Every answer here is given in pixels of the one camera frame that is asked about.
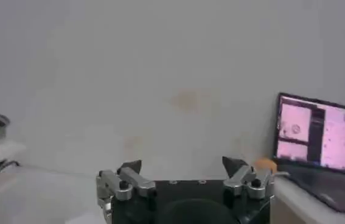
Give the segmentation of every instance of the orange object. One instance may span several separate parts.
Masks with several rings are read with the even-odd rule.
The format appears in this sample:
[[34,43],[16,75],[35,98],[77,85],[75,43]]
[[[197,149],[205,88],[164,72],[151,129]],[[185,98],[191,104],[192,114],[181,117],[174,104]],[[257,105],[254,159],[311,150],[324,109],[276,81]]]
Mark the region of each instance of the orange object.
[[277,172],[276,163],[268,158],[262,158],[262,159],[256,160],[253,166],[256,169],[271,169],[272,173]]

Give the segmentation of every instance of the laptop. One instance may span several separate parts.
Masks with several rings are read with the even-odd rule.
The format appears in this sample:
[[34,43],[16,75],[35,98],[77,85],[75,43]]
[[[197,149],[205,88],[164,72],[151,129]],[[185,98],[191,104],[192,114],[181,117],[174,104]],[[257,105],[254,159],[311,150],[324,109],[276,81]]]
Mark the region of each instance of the laptop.
[[274,149],[287,178],[345,212],[344,105],[280,93]]

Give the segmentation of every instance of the white table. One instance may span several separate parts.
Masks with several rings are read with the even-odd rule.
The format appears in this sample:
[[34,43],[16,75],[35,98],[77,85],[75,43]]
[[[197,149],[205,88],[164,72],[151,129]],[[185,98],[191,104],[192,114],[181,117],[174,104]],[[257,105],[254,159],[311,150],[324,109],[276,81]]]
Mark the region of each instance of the white table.
[[345,214],[334,211],[291,181],[277,177],[272,224],[345,223]]
[[0,173],[0,186],[0,224],[65,224],[84,214],[103,221],[94,178],[16,167]]

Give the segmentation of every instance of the white wall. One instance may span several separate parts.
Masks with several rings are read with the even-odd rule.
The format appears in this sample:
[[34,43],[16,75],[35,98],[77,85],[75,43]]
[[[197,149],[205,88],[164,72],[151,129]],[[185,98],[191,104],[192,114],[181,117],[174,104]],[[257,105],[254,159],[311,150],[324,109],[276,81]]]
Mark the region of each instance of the white wall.
[[222,155],[270,155],[279,91],[345,103],[345,1],[0,0],[22,163],[223,177]]

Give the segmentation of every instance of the pink screen display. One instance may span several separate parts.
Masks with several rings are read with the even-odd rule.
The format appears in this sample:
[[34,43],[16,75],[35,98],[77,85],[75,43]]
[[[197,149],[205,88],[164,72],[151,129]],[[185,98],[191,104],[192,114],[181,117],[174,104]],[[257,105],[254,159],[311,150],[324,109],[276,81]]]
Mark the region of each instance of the pink screen display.
[[[345,170],[345,109],[321,105],[290,97],[282,97],[289,102],[282,103],[279,119],[279,142],[277,146],[277,157],[291,160],[309,161],[309,153],[319,155],[321,166]],[[312,119],[311,106],[318,110],[324,110],[324,119],[321,123],[322,132],[319,132],[320,145],[313,148],[310,135],[317,135],[310,128],[315,119]]]

